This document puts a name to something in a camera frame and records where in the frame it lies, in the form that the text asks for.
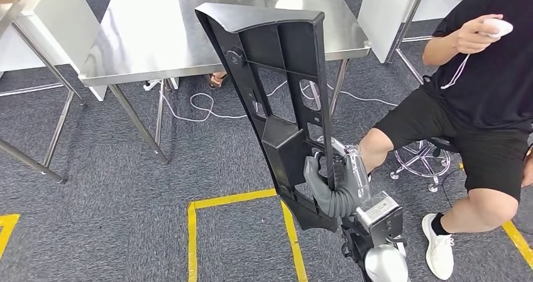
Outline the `person's right hand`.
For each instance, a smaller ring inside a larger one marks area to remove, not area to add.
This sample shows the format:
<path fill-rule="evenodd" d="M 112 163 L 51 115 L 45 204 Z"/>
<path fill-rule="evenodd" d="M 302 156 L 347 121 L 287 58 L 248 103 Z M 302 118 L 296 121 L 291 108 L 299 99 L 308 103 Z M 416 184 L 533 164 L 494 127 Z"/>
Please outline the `person's right hand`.
<path fill-rule="evenodd" d="M 466 22 L 454 33 L 453 48 L 456 53 L 473 54 L 485 50 L 500 38 L 493 37 L 499 33 L 498 28 L 485 24 L 486 20 L 501 20 L 502 14 L 488 14 Z"/>

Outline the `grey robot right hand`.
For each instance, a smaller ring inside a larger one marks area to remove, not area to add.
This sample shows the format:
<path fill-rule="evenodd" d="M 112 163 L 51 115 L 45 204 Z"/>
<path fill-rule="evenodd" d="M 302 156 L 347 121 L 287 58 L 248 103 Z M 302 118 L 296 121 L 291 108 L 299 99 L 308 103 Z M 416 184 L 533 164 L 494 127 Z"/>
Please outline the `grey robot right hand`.
<path fill-rule="evenodd" d="M 368 174 L 358 146 L 349 146 L 343 156 L 344 179 L 334 190 L 322 180 L 319 162 L 315 156 L 307 156 L 304 178 L 310 185 L 319 208 L 330 217 L 347 217 L 371 198 Z"/>

